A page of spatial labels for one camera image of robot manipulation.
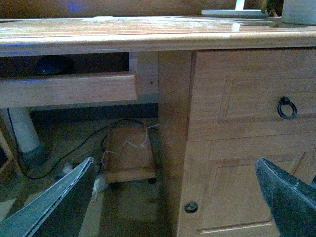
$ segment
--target cabinet door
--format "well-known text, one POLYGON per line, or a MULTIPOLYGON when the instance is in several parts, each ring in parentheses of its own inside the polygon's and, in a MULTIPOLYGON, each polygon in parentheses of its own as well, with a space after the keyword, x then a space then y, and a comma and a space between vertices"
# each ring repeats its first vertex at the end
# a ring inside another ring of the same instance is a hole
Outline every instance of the cabinet door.
POLYGON ((316 133, 188 142, 181 198, 180 237, 278 237, 261 195, 255 163, 266 157, 311 182, 316 133), (196 213, 185 205, 198 204, 196 213))

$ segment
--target desk top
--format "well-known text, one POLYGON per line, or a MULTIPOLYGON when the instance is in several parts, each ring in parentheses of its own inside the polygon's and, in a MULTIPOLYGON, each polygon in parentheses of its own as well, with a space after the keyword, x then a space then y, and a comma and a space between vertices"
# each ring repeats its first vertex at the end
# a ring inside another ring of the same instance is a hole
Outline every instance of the desk top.
POLYGON ((315 47, 316 26, 280 18, 94 17, 0 21, 0 56, 315 47))

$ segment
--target wall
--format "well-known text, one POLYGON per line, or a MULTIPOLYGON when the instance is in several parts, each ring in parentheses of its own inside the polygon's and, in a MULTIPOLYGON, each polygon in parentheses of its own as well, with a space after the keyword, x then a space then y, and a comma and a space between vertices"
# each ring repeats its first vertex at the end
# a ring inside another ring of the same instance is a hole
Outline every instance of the wall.
MULTIPOLYGON (((262 0, 247 0, 259 9, 262 0)), ((203 9, 234 9, 235 0, 4 0, 0 18, 199 15, 203 9)))

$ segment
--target black cable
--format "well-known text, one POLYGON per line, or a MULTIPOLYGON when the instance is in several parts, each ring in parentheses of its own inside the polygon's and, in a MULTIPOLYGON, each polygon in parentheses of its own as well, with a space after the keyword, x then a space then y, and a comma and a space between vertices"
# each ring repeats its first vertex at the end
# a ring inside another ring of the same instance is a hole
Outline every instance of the black cable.
MULTIPOLYGON (((59 162, 61 162, 64 158, 66 158, 68 155, 70 155, 72 152, 78 150, 80 147, 82 147, 94 134, 108 128, 109 125, 107 126, 104 126, 96 131, 94 131, 93 133, 91 133, 79 146, 75 147, 74 149, 72 149, 71 151, 67 152, 65 155, 63 155, 54 165, 53 167, 43 176, 40 176, 40 177, 32 177, 32 176, 29 176, 25 170, 23 170, 22 168, 22 165, 21 165, 21 160, 23 160, 22 156, 21 156, 21 153, 19 151, 19 144, 18 144, 18 141, 17 141, 17 138, 16 138, 16 134, 15 134, 15 130, 14 130, 14 127, 13 127, 13 123, 12 123, 12 118, 11 118, 11 114, 10 114, 10 109, 7 108, 7 112, 8 112, 8 116, 9 116, 9 121, 10 121, 10 125, 11 125, 11 128, 12 128, 12 131, 13 131, 13 137, 14 137, 14 141, 15 141, 15 144, 16 144, 16 150, 17 150, 17 159, 18 159, 18 165, 19 165, 19 168, 22 172, 22 174, 27 177, 28 179, 31 179, 31 180, 38 180, 38 179, 42 179, 42 178, 45 178, 46 176, 48 176, 56 167, 57 165, 59 164, 59 162)), ((140 121, 137 121, 137 120, 134 120, 134 119, 128 119, 128 118, 124 118, 124 119, 121 119, 119 121, 116 121, 114 123, 112 123, 111 125, 113 127, 115 127, 118 123, 122 122, 122 121, 133 121, 133 122, 136 122, 136 123, 139 123, 139 124, 143 124, 142 122, 140 121)), ((108 135, 106 135, 102 141, 101 141, 101 149, 103 150, 103 142, 105 141, 105 139, 107 138, 108 135)))
POLYGON ((14 141, 15 141, 15 144, 16 144, 16 149, 17 149, 17 159, 18 159, 18 165, 19 165, 19 168, 22 172, 22 174, 27 177, 28 179, 32 179, 32 180, 38 180, 38 179, 42 179, 42 178, 45 178, 46 176, 48 176, 56 167, 57 165, 59 164, 59 162, 61 162, 65 157, 67 157, 68 155, 70 155, 72 152, 76 151, 77 149, 79 149, 80 147, 82 147, 94 134, 98 133, 99 131, 102 131, 103 129, 107 128, 108 126, 105 126, 105 127, 102 127, 98 130, 96 130, 95 132, 93 132, 92 134, 90 134, 79 146, 77 146, 76 148, 72 149, 70 152, 66 153, 65 155, 63 155, 54 165, 53 167, 43 176, 40 176, 40 177, 31 177, 29 176, 25 170, 22 168, 22 165, 21 165, 21 159, 22 159, 22 156, 21 156, 21 153, 19 151, 19 144, 18 144, 18 141, 17 141, 17 138, 16 138, 16 134, 15 134, 15 131, 14 131, 14 127, 13 127, 13 123, 12 123, 12 118, 11 118, 11 114, 10 114, 10 109, 7 108, 7 111, 8 111, 8 116, 9 116, 9 121, 10 121, 10 125, 11 125, 11 128, 12 128, 12 131, 13 131, 13 137, 14 137, 14 141))
MULTIPOLYGON (((119 121, 116 121, 115 123, 113 123, 113 124, 112 124, 112 127, 114 128, 118 123, 120 123, 120 122, 122 122, 122 121, 132 121, 132 122, 135 122, 135 123, 144 125, 144 124, 143 124, 142 122, 140 122, 140 121, 137 121, 137 120, 134 120, 134 119, 130 119, 130 118, 124 118, 124 119, 122 119, 122 120, 119 120, 119 121)), ((101 143, 100 143, 100 148, 101 148, 101 150, 103 150, 103 151, 105 150, 105 148, 103 147, 103 143, 104 143, 104 141, 107 139, 107 137, 108 137, 108 135, 105 135, 105 136, 103 137, 103 139, 101 140, 101 143)))
POLYGON ((102 163, 100 163, 100 164, 97 164, 98 166, 100 166, 99 167, 99 170, 98 170, 98 174, 97 175, 99 175, 100 173, 101 173, 101 169, 102 169, 102 163))

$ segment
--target drawer pull ring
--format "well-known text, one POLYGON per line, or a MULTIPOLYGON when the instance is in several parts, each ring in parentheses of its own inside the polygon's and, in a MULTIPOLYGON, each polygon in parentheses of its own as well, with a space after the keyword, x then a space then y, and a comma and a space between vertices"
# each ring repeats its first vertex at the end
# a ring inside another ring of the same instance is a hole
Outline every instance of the drawer pull ring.
POLYGON ((283 119, 295 119, 295 117, 297 116, 297 108, 296 108, 296 106, 287 97, 282 97, 280 99, 280 101, 278 103, 277 111, 278 111, 278 114, 283 119), (283 111, 282 111, 282 106, 283 105, 291 106, 291 108, 292 108, 292 114, 291 115, 286 115, 285 113, 283 113, 283 111))

